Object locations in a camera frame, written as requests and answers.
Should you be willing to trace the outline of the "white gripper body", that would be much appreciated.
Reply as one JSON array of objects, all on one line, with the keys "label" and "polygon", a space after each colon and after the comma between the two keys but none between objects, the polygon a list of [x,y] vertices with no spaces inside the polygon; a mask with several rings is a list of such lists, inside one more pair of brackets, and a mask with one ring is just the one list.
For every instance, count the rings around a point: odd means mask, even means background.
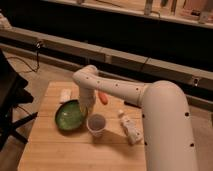
[{"label": "white gripper body", "polygon": [[84,115],[89,115],[93,112],[96,102],[95,91],[88,88],[79,88],[79,105],[80,110]]}]

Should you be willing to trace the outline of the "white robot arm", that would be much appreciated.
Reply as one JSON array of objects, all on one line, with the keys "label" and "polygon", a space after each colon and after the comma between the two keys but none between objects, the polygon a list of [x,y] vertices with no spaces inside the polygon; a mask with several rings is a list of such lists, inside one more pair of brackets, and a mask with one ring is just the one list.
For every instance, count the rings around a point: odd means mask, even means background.
[{"label": "white robot arm", "polygon": [[97,90],[142,109],[147,171],[199,171],[189,105],[179,86],[103,78],[93,65],[76,71],[73,81],[86,110],[94,106]]}]

